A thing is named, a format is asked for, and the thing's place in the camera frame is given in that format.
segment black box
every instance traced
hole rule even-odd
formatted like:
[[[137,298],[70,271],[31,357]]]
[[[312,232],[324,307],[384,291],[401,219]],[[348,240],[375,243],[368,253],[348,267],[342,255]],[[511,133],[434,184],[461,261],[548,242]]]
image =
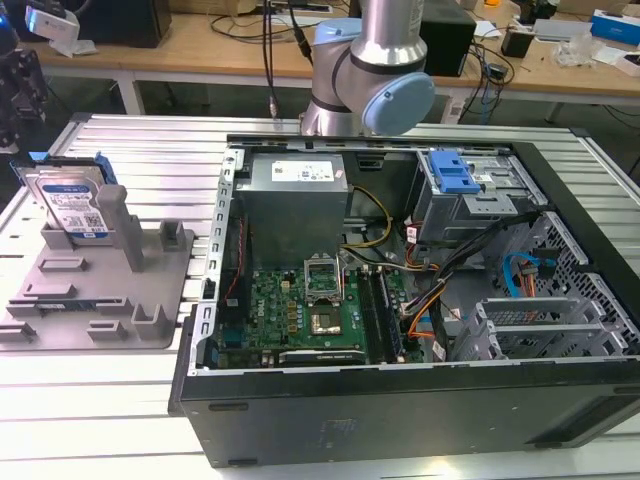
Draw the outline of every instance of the black box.
[[[73,12],[89,0],[63,0],[62,6]],[[11,24],[24,42],[45,41],[32,34],[24,22],[26,0],[8,0]],[[171,25],[169,0],[92,0],[80,15],[81,40],[114,43],[129,47],[155,48]]]
[[[455,0],[425,0],[420,36],[427,44],[425,72],[459,77],[476,22]]]
[[[534,36],[533,33],[507,30],[500,50],[506,57],[524,58],[527,56]]]

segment cable connector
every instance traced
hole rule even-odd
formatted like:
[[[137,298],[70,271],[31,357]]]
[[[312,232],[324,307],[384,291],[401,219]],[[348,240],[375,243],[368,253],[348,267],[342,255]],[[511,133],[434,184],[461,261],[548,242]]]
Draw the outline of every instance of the cable connector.
[[[278,104],[273,95],[269,95],[269,113],[274,120],[278,118]]]
[[[295,24],[293,26],[293,35],[296,37],[296,42],[298,43],[298,48],[300,49],[300,53],[302,56],[309,60],[311,66],[313,66],[313,58],[311,58],[311,45],[309,45],[309,41],[307,40],[304,31]]]
[[[309,60],[311,66],[313,66],[313,58],[311,57],[311,45],[307,40],[306,35],[298,22],[296,22],[296,16],[293,13],[293,5],[292,0],[287,0],[287,5],[289,7],[289,15],[291,16],[291,26],[293,27],[293,36],[296,38],[296,43],[298,44],[298,48],[300,49],[300,53],[302,56]]]

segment workbench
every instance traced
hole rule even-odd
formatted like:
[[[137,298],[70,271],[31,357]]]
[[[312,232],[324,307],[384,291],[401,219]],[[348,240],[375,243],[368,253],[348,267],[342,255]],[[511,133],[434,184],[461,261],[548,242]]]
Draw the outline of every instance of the workbench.
[[[490,20],[498,27],[508,25],[518,12],[519,8],[508,0],[498,8],[485,7],[483,2],[478,2],[475,10],[476,17]],[[167,37],[156,49],[98,45],[98,54],[70,59],[57,54],[47,44],[28,45],[38,52],[46,75],[115,80],[125,111],[130,115],[145,113],[139,81],[265,86],[260,45],[213,33],[209,27],[213,18],[217,17],[174,14]],[[562,14],[554,18],[578,20],[575,16]],[[253,19],[243,18],[242,22],[248,24],[250,20]],[[226,28],[229,25],[221,22],[219,26]],[[259,34],[260,26],[234,28],[232,33]],[[313,29],[307,30],[307,37],[313,38]],[[484,43],[499,50],[502,38],[485,39]],[[534,40],[526,58],[510,59],[516,75],[502,98],[640,106],[640,81],[637,78],[605,64],[595,68],[562,68],[552,60],[552,47],[552,44]],[[311,88],[311,67],[295,42],[274,44],[274,72],[276,86]],[[437,94],[448,98],[442,123],[458,123],[464,103],[480,80],[478,62],[469,58],[460,77],[435,77],[434,80]]]
[[[107,156],[143,228],[175,217],[196,240],[183,322],[200,293],[222,155],[230,133],[297,132],[297,121],[78,115],[54,155]],[[590,138],[567,129],[423,125],[409,136],[533,142],[640,273],[640,191]],[[42,248],[44,212],[21,189],[0,214],[0,304]],[[0,478],[463,479],[638,478],[640,416],[576,450],[210,468],[185,418],[166,413],[180,329],[167,350],[0,356]]]

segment blue joint cap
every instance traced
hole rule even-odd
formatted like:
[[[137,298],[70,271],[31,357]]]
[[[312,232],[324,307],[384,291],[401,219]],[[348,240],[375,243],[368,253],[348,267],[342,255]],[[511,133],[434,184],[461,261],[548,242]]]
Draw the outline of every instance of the blue joint cap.
[[[481,188],[469,173],[469,165],[454,150],[429,153],[431,169],[442,193],[478,193]]]
[[[371,97],[362,112],[362,123],[378,135],[402,135],[424,119],[435,97],[436,88],[429,75],[408,73]]]
[[[47,152],[29,152],[29,156],[31,160],[36,163],[42,163],[49,158],[49,154]]]
[[[360,35],[361,31],[360,18],[333,18],[318,24],[313,44],[350,42]]]

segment white sticker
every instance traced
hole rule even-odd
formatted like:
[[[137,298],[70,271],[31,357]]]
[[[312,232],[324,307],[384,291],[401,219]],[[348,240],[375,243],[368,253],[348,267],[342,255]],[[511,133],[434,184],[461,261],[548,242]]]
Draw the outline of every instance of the white sticker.
[[[416,227],[407,227],[407,242],[418,243],[418,229]]]
[[[93,195],[86,185],[44,185],[41,191],[65,231],[85,234],[109,231],[100,210],[91,205]]]
[[[444,321],[445,322],[457,322],[462,318],[460,316],[460,309],[459,308],[452,308],[450,313],[451,313],[450,316],[444,317]]]
[[[473,175],[473,179],[476,182],[493,182],[493,178],[491,178],[491,175]]]
[[[271,166],[274,182],[333,182],[331,162],[277,161]]]
[[[437,341],[433,342],[433,353],[435,353],[436,357],[444,362],[444,358],[447,352],[445,352],[444,348],[442,348],[442,346]]]

